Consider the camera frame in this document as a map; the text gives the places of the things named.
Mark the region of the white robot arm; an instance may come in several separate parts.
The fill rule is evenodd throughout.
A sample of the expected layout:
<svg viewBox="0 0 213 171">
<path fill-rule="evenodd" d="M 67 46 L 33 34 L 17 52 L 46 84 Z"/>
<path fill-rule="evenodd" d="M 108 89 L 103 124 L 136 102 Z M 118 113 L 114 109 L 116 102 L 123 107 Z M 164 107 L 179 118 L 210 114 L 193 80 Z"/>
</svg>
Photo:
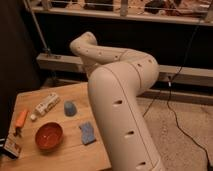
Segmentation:
<svg viewBox="0 0 213 171">
<path fill-rule="evenodd" d="M 70 43 L 88 76 L 88 97 L 113 171 L 165 171 L 136 97 L 158 79 L 145 52 L 100 46 L 85 32 Z"/>
</svg>

